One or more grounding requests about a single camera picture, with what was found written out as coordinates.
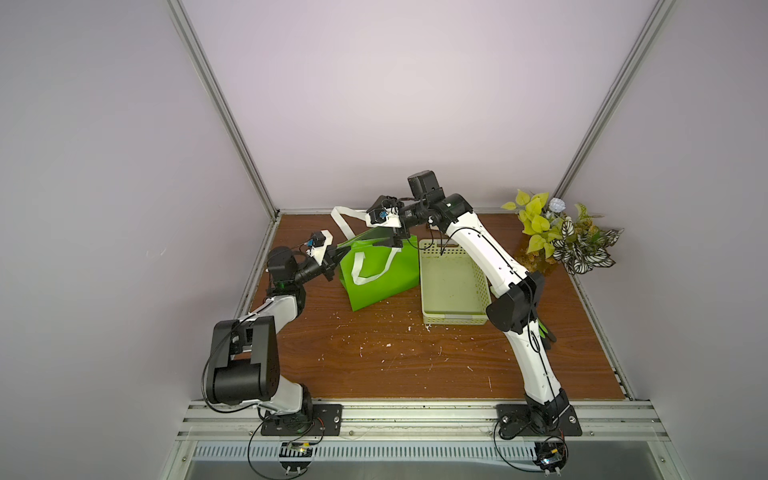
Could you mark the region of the left controller board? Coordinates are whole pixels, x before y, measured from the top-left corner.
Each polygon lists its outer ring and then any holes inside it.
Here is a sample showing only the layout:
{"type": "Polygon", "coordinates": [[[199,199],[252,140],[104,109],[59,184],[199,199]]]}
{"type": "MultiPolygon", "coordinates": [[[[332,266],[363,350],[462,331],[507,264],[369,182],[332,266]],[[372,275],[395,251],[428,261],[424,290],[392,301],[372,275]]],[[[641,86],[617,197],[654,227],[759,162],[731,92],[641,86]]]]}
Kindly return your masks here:
{"type": "Polygon", "coordinates": [[[308,442],[283,442],[278,460],[289,478],[302,476],[308,470],[314,457],[315,446],[308,442]]]}

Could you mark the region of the right controller board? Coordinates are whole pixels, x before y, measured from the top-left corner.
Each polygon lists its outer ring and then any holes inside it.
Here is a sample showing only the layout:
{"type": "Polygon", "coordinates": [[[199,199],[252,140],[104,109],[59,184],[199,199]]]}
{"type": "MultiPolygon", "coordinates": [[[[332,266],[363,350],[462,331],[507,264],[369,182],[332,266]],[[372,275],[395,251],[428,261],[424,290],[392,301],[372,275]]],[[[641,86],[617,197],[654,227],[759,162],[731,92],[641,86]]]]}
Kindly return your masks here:
{"type": "Polygon", "coordinates": [[[567,443],[560,437],[549,437],[535,444],[534,464],[546,475],[561,475],[568,462],[569,452],[567,443]]]}

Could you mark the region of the potted plant in amber vase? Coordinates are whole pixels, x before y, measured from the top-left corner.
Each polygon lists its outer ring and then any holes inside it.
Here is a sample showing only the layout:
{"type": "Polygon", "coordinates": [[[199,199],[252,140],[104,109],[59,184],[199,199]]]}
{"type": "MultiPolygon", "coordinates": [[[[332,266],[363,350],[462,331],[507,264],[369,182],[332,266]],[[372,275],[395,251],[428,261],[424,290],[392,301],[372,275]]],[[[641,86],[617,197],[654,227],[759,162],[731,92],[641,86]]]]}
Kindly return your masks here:
{"type": "Polygon", "coordinates": [[[522,240],[513,258],[527,270],[543,275],[558,265],[569,275],[613,267],[616,261],[609,249],[623,231],[601,228],[585,205],[577,203],[575,207],[572,216],[566,212],[565,201],[548,192],[519,190],[513,201],[502,206],[522,224],[522,240]]]}

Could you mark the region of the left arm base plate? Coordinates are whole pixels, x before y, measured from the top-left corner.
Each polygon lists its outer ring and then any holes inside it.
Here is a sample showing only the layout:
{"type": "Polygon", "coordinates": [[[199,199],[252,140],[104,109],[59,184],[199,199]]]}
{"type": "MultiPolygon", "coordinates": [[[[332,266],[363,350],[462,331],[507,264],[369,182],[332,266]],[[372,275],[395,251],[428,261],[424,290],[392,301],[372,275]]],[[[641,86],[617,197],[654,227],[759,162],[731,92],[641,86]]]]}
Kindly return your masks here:
{"type": "Polygon", "coordinates": [[[265,419],[262,436],[302,437],[338,436],[343,419],[343,406],[338,403],[313,404],[310,412],[277,415],[265,419]]]}

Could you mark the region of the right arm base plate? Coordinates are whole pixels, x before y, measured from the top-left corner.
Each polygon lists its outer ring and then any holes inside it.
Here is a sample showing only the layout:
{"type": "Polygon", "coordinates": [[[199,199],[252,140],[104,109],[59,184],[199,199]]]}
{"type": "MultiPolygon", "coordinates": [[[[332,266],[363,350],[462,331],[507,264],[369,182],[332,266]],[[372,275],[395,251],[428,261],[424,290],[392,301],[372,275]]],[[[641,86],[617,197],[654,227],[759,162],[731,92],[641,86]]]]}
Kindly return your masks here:
{"type": "Polygon", "coordinates": [[[574,407],[531,407],[523,404],[502,403],[496,405],[500,437],[512,440],[520,436],[566,436],[583,435],[574,407]]]}

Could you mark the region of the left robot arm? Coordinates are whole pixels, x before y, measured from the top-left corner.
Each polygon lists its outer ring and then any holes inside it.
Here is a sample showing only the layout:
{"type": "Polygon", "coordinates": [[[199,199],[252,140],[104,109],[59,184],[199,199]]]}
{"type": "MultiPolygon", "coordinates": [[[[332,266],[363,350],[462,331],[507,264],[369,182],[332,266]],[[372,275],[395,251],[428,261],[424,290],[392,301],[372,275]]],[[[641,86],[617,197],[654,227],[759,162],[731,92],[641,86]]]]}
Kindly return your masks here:
{"type": "Polygon", "coordinates": [[[270,417],[310,422],[308,388],[281,375],[277,335],[297,319],[306,304],[305,284],[334,278],[348,246],[273,249],[267,261],[269,283],[264,303],[238,319],[218,322],[201,374],[203,401],[213,411],[231,414],[258,407],[270,417]]]}

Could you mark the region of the green insulated delivery bag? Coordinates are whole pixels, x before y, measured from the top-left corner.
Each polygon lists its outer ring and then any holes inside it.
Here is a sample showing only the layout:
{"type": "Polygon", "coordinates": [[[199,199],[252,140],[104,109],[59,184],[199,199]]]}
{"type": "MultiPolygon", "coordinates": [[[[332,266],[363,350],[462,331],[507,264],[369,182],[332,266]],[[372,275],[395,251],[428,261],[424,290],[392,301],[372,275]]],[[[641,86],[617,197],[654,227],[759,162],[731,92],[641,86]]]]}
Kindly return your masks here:
{"type": "Polygon", "coordinates": [[[418,239],[392,246],[394,230],[374,227],[364,210],[336,206],[331,217],[346,237],[349,252],[340,262],[340,282],[353,311],[362,310],[420,283],[418,239]]]}

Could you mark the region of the aluminium front rail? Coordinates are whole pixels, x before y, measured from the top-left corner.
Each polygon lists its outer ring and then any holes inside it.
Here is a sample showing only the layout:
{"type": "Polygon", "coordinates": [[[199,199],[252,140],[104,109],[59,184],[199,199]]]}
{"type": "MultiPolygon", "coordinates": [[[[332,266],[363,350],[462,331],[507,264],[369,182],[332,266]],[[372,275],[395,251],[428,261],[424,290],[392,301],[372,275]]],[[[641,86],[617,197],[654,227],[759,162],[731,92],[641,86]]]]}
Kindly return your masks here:
{"type": "MultiPolygon", "coordinates": [[[[332,440],[485,440],[494,426],[506,435],[532,438],[522,401],[339,400],[319,401],[309,425],[332,440]]],[[[255,409],[219,414],[191,403],[177,440],[246,440],[262,416],[255,409]]],[[[555,421],[555,434],[568,441],[667,441],[669,435],[649,401],[576,401],[555,421]]]]}

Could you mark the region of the controller board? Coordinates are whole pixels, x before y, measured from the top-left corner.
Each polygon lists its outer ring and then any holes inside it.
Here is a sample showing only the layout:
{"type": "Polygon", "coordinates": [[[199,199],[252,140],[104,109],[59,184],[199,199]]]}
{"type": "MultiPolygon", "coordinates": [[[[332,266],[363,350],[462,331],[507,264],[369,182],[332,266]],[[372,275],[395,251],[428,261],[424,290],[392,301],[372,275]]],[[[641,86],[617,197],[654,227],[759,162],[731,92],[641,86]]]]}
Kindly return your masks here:
{"type": "Polygon", "coordinates": [[[534,464],[546,475],[561,475],[568,462],[569,452],[567,443],[560,437],[549,437],[535,444],[534,464]]]}
{"type": "Polygon", "coordinates": [[[315,446],[308,442],[283,442],[278,460],[289,478],[302,476],[308,470],[314,457],[315,446]]]}

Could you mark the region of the pale green plastic basket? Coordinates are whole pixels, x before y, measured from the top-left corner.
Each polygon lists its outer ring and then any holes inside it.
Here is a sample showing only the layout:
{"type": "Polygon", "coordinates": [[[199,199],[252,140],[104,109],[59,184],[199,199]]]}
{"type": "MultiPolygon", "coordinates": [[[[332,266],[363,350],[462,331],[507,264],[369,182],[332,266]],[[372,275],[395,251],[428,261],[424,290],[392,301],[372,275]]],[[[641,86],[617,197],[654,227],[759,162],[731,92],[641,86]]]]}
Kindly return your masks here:
{"type": "Polygon", "coordinates": [[[455,242],[418,243],[420,290],[425,325],[480,326],[488,321],[488,280],[455,242]]]}

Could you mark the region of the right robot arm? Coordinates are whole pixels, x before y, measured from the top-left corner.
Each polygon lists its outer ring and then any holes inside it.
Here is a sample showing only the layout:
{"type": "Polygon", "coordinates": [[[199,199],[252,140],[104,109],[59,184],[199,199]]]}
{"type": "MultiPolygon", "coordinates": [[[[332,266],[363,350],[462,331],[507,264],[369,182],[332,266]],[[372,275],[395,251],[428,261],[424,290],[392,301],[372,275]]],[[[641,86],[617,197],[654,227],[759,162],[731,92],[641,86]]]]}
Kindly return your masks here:
{"type": "Polygon", "coordinates": [[[407,198],[380,196],[369,208],[372,224],[393,230],[399,246],[410,230],[436,227],[460,246],[490,282],[494,300],[486,308],[490,323],[508,339],[518,362],[532,428],[555,429],[570,403],[557,380],[541,339],[538,305],[545,278],[526,270],[484,227],[467,200],[446,195],[436,174],[426,170],[408,178],[407,198]]]}

